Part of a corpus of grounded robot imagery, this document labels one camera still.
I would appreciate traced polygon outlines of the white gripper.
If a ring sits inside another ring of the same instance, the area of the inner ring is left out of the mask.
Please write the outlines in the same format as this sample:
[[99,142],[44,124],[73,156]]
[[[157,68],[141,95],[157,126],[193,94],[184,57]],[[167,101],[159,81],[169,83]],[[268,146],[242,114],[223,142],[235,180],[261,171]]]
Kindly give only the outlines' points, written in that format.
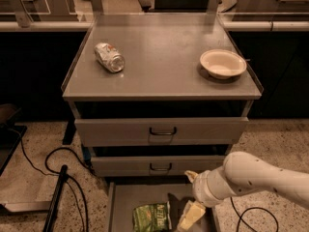
[[192,194],[196,201],[188,201],[183,209],[177,229],[179,232],[187,232],[206,212],[206,207],[211,208],[221,203],[216,198],[208,185],[208,176],[211,172],[206,170],[200,174],[186,170],[184,175],[192,184]]

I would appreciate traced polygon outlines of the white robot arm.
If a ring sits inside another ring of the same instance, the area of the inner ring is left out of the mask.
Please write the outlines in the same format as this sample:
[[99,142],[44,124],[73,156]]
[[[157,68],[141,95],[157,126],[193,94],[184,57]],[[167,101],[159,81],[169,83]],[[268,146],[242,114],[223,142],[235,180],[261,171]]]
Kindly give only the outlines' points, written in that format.
[[225,199],[267,190],[309,208],[309,174],[276,167],[245,152],[230,153],[214,170],[184,174],[192,184],[195,201],[188,201],[177,225],[187,232],[206,212]]

